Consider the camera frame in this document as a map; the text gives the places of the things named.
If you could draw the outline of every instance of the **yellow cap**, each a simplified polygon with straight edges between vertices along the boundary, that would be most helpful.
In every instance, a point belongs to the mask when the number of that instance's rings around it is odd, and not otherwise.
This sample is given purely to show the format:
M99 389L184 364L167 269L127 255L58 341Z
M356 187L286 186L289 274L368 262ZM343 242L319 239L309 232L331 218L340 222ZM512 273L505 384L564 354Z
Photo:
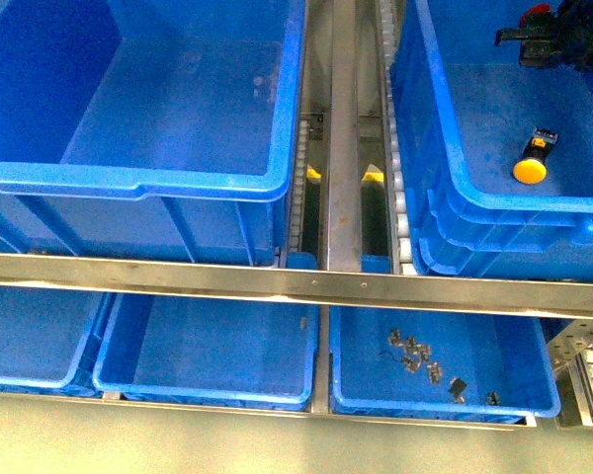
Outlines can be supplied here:
M547 176L547 168L536 158L526 158L514 166L514 178L526 185L537 185Z

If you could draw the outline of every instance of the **red part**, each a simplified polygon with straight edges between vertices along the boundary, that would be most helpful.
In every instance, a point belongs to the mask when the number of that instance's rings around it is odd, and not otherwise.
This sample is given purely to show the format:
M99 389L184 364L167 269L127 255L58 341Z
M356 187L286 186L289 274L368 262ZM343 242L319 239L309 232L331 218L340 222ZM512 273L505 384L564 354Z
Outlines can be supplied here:
M535 7L530 8L519 20L518 26L523 28L525 26L525 21L529 17L532 15L541 15L542 13L551 13L551 5L549 3L539 3Z

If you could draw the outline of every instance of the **blue storage crate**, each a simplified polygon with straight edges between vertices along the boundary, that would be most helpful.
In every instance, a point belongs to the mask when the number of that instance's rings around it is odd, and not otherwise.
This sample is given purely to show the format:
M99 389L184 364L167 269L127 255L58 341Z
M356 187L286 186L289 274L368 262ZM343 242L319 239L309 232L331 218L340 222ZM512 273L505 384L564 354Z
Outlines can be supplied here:
M303 0L0 0L0 238L272 264L303 17Z
M531 6L408 3L391 79L422 273L593 280L593 73L521 67L517 42L494 46ZM535 126L559 140L528 186L511 172Z
M386 258L363 262L366 272L388 273ZM431 384L426 363L411 373L404 351L388 343L392 329L431 347L442 367ZM536 318L402 311L331 309L331 403L336 413L432 420L515 423L526 416L554 417L560 402L541 325ZM465 403L454 403L450 382L466 384ZM490 406L496 392L501 404Z
M292 254L288 265L316 263ZM130 400L302 411L317 338L315 305L127 294L94 381Z
M0 392L96 396L112 296L0 287Z

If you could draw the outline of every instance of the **metal shelf frame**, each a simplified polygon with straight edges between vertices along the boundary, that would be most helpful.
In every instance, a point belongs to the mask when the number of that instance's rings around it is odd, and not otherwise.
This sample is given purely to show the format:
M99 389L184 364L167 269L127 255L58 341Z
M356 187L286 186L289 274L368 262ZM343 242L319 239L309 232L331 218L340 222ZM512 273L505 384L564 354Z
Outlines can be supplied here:
M533 427L466 422L401 420L334 415L329 408L329 305L454 311L593 320L593 284L361 273L360 164L356 1L333 0L332 107L329 161L323 170L320 271L244 268L171 262L0 254L0 285L246 299L322 305L319 356L311 407L306 413L274 412L131 402L118 394L104 399L43 396L49 402L153 407L262 416L308 417L369 423L512 431ZM589 343L588 335L581 336ZM562 346L558 357L579 351ZM31 397L3 394L0 397Z

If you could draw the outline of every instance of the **yellow object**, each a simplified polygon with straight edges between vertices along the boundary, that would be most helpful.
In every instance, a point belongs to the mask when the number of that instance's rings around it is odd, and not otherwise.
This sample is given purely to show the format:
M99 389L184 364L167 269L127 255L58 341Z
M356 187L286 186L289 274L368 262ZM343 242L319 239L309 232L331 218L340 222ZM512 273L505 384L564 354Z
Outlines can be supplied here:
M311 166L307 166L307 178L309 180L320 180L321 176L320 173L318 173L315 169L313 169Z
M532 140L532 144L534 146L538 146L539 148L545 148L547 146L547 144L545 143L545 141L542 138L534 138Z
M367 173L365 173L363 181L367 181L370 183L384 183L384 173L368 171Z
M307 178L311 181L318 181L321 179L321 175L315 169L308 165ZM384 183L384 173L368 171L367 173L365 173L365 176L363 177L362 181L369 183Z
M537 185L547 177L547 168L536 158L526 158L514 166L514 178L526 185Z

